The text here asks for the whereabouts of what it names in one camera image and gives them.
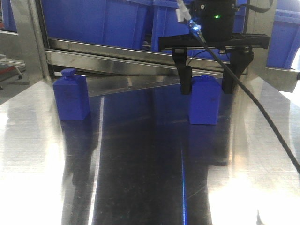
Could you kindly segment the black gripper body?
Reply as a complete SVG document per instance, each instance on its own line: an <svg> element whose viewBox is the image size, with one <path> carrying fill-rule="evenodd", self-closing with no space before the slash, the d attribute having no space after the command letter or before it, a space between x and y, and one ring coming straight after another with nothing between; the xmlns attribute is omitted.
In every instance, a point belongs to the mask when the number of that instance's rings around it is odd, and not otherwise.
<svg viewBox="0 0 300 225"><path fill-rule="evenodd" d="M228 46L254 46L268 49L270 37L265 34L234 33L235 14L245 7L257 13L265 13L270 8L261 8L251 4L237 5L235 0L193 0L186 4L191 20L182 23L188 28L188 34L160 37L159 51L173 48L202 48L197 38L210 48L221 49Z"/></svg>

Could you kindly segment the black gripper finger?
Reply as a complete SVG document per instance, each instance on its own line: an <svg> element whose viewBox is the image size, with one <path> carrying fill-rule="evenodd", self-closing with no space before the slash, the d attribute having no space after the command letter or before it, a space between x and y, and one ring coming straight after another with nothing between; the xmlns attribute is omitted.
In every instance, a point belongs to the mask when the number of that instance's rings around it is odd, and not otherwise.
<svg viewBox="0 0 300 225"><path fill-rule="evenodd" d="M173 48L172 58L178 71L181 94L189 95L192 89L192 68L187 65L187 49Z"/></svg>
<svg viewBox="0 0 300 225"><path fill-rule="evenodd" d="M235 48L230 52L229 64L227 64L227 66L237 78L240 78L253 59L254 53L251 48ZM224 70L222 80L223 92L225 94L232 94L235 86L236 82L229 73Z"/></svg>

